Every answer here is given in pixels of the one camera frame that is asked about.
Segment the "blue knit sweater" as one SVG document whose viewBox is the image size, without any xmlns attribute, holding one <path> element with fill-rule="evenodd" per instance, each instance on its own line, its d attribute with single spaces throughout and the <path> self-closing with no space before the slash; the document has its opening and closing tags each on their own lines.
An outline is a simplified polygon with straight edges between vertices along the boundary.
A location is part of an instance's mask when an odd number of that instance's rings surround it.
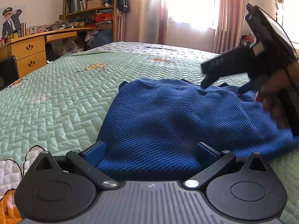
<svg viewBox="0 0 299 224">
<path fill-rule="evenodd" d="M 186 180 L 201 168 L 200 142 L 241 158 L 260 152 L 272 159 L 298 148 L 298 138 L 277 128 L 254 91 L 179 79 L 121 83 L 98 139 L 107 148 L 97 168 L 117 181 Z"/>
</svg>

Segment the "green quilted bee bedspread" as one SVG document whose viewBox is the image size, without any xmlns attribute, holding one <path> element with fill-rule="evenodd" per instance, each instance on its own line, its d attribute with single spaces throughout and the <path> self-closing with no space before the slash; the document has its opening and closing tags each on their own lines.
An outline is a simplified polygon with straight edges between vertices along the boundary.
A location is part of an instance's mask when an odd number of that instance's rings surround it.
<svg viewBox="0 0 299 224">
<path fill-rule="evenodd" d="M 1 90 L 1 223 L 21 220 L 13 190 L 41 151 L 64 155 L 96 141 L 122 82 L 150 78 L 199 84 L 204 78 L 201 63 L 213 57 L 175 46 L 119 42 L 65 55 L 10 82 Z M 266 125 L 251 120 L 253 100 L 235 96 L 231 89 L 200 93 L 199 104 L 196 114 L 212 123 L 201 123 L 190 136 L 235 148 L 239 156 L 249 154 L 242 146 L 249 133 L 261 147 L 280 149 L 270 164 L 288 195 L 281 218 L 298 223 L 298 145 L 290 131 L 275 130 L 265 114 L 261 119 Z"/>
</svg>

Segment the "pink window curtain right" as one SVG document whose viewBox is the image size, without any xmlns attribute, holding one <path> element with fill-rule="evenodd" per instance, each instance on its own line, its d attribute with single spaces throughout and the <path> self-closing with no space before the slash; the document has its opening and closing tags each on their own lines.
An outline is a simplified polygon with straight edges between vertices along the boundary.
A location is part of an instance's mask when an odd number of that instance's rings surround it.
<svg viewBox="0 0 299 224">
<path fill-rule="evenodd" d="M 216 28 L 212 51 L 220 54 L 239 45 L 249 0 L 215 0 Z"/>
</svg>

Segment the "pink window curtain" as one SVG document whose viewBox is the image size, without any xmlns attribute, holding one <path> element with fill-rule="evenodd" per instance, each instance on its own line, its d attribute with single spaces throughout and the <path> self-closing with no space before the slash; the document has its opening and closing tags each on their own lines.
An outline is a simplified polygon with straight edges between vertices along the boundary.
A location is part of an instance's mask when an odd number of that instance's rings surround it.
<svg viewBox="0 0 299 224">
<path fill-rule="evenodd" d="M 124 41 L 166 44 L 168 34 L 167 0 L 128 0 Z"/>
<path fill-rule="evenodd" d="M 215 0 L 216 28 L 212 51 L 220 54 L 239 45 L 249 0 Z"/>
</svg>

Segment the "black chair with brown coat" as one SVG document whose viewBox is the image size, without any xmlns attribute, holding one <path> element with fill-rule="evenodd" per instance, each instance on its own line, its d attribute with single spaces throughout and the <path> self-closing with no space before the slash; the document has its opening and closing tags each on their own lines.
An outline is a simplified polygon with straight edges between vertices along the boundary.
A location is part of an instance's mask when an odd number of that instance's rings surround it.
<svg viewBox="0 0 299 224">
<path fill-rule="evenodd" d="M 1 59 L 0 66 L 1 90 L 3 90 L 19 79 L 16 57 Z"/>
</svg>

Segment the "wooden desk with drawers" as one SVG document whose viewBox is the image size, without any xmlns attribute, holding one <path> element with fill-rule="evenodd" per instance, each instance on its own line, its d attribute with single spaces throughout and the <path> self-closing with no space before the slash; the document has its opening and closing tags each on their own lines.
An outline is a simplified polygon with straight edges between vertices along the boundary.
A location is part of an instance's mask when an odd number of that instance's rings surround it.
<svg viewBox="0 0 299 224">
<path fill-rule="evenodd" d="M 1 59 L 14 56 L 18 76 L 24 77 L 47 64 L 46 43 L 58 39 L 71 38 L 77 36 L 79 32 L 92 29 L 92 27 L 58 29 L 10 39 L 1 46 Z"/>
</svg>

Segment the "pink window curtain left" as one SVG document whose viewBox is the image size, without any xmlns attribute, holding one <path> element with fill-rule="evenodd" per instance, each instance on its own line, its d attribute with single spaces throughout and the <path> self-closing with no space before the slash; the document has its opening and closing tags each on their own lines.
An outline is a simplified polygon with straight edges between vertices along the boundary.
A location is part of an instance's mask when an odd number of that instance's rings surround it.
<svg viewBox="0 0 299 224">
<path fill-rule="evenodd" d="M 128 0 L 124 41 L 166 44 L 168 34 L 167 0 Z"/>
</svg>

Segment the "wooden bookshelf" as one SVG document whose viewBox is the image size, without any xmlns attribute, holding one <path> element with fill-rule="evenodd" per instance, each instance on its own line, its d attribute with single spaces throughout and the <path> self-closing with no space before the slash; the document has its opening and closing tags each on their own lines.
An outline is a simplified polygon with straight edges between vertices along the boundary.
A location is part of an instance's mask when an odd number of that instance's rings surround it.
<svg viewBox="0 0 299 224">
<path fill-rule="evenodd" d="M 112 41 L 120 40 L 117 0 L 63 0 L 63 20 L 73 27 L 111 29 Z"/>
</svg>

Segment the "pilot child portrait photo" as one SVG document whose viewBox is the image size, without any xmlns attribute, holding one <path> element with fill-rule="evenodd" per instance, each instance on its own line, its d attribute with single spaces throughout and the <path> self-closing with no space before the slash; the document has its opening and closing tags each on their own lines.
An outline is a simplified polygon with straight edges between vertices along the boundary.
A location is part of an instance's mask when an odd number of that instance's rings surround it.
<svg viewBox="0 0 299 224">
<path fill-rule="evenodd" d="M 12 35 L 13 33 L 18 32 L 21 30 L 21 22 L 20 22 L 20 16 L 22 14 L 21 9 L 13 10 L 12 7 L 7 7 L 3 11 L 3 17 L 5 19 L 3 23 L 3 29 L 2 29 L 2 39 L 6 35 Z"/>
</svg>

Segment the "black bag hanging on shelf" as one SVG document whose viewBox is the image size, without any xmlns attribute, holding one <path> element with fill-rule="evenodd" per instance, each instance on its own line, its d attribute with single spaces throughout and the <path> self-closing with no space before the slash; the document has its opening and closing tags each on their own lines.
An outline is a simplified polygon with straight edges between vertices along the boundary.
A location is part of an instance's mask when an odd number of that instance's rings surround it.
<svg viewBox="0 0 299 224">
<path fill-rule="evenodd" d="M 129 12 L 128 0 L 117 0 L 117 9 L 121 13 L 127 13 L 127 12 Z"/>
</svg>

